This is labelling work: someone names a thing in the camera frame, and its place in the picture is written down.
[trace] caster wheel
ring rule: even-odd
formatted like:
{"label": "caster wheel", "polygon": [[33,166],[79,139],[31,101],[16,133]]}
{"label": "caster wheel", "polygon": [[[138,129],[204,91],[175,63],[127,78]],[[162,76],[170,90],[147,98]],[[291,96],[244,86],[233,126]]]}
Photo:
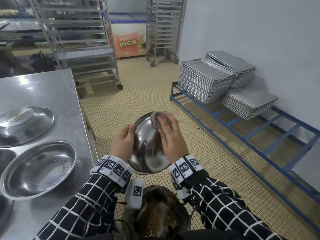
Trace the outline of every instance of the caster wheel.
{"label": "caster wheel", "polygon": [[122,90],[122,89],[123,89],[122,84],[118,84],[118,85],[116,85],[116,86],[117,86],[117,88],[118,88],[119,90]]}

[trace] tiled floor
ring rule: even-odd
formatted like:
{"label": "tiled floor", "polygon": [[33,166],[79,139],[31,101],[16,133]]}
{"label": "tiled floor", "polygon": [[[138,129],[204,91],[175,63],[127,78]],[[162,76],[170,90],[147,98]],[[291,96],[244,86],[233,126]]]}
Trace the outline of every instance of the tiled floor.
{"label": "tiled floor", "polygon": [[[155,68],[151,68],[145,57],[139,57],[120,60],[118,67],[123,90],[120,91],[115,86],[102,86],[94,88],[94,94],[87,95],[81,100],[97,135],[96,148],[99,157],[110,152],[113,136],[123,124],[134,123],[140,116],[150,111],[170,111],[180,122],[190,153],[198,158],[211,177],[223,181],[236,190],[254,214],[284,237],[318,239],[317,235],[232,153],[200,127],[176,103],[169,100],[171,82],[177,81],[179,77],[179,65],[164,60]],[[180,101],[320,225],[318,205],[192,101],[183,97]],[[221,104],[214,104],[210,109],[214,111],[221,106]],[[233,113],[226,113],[221,115],[221,119],[231,121],[234,116]],[[261,121],[258,119],[240,121],[234,125],[234,129],[240,134],[245,134],[259,124]],[[273,129],[266,129],[252,137],[250,142],[257,148],[263,149],[279,135]],[[298,149],[297,145],[287,139],[270,157],[276,163],[282,164]],[[146,186],[159,184],[174,190],[167,170],[152,175],[134,175],[134,177],[144,178]],[[124,200],[123,195],[119,197],[119,200]],[[115,217],[120,218],[122,211],[123,207],[119,205]],[[202,228],[200,218],[196,214],[192,219],[192,228]]]}

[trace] person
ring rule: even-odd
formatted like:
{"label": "person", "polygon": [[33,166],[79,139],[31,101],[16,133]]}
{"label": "person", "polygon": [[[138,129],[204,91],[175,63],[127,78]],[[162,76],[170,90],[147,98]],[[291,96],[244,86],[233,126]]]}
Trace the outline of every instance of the person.
{"label": "person", "polygon": [[[176,185],[189,190],[185,199],[199,209],[203,230],[190,230],[174,239],[284,239],[255,216],[238,193],[219,180],[209,177],[194,156],[189,154],[177,119],[165,113],[157,117],[164,154]],[[133,152],[133,124],[115,135],[110,155],[93,167],[81,190],[39,231],[36,240],[113,239],[115,193],[130,180],[127,164]],[[152,233],[145,239],[159,239]]]}

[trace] shirt sleeve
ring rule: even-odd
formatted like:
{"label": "shirt sleeve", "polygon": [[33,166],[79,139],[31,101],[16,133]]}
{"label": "shirt sleeve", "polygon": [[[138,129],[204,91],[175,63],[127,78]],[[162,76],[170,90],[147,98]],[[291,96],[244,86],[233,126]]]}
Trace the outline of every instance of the shirt sleeve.
{"label": "shirt sleeve", "polygon": [[130,170],[126,173],[126,166],[120,158],[102,157],[80,191],[45,224],[34,240],[73,240],[111,232],[117,203],[114,194],[131,177]]}
{"label": "shirt sleeve", "polygon": [[[285,239],[272,231],[260,218],[255,216],[241,196],[219,180],[208,177],[208,173],[202,168],[195,170],[194,165],[198,161],[188,158],[179,159],[179,163],[172,165],[170,171],[178,170],[176,180],[183,187],[189,189],[187,201],[195,205],[201,216],[201,221],[207,229],[223,231],[233,230],[248,239],[275,240]],[[187,165],[192,173],[186,174]]]}

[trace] dark clothing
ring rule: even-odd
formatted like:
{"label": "dark clothing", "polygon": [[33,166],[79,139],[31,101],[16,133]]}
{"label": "dark clothing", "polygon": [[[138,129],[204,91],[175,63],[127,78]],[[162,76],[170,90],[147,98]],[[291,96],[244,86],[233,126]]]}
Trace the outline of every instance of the dark clothing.
{"label": "dark clothing", "polygon": [[[92,173],[82,189],[54,215],[34,239],[102,239],[90,236],[111,233],[117,202],[114,194],[119,187],[108,177]],[[228,238],[224,239],[284,239],[252,214],[240,195],[224,183],[207,177],[188,187],[190,196],[187,201],[199,208],[202,223],[206,229],[211,230],[189,231],[188,234],[182,234],[180,239],[222,240],[221,231],[228,231],[224,234]]]}

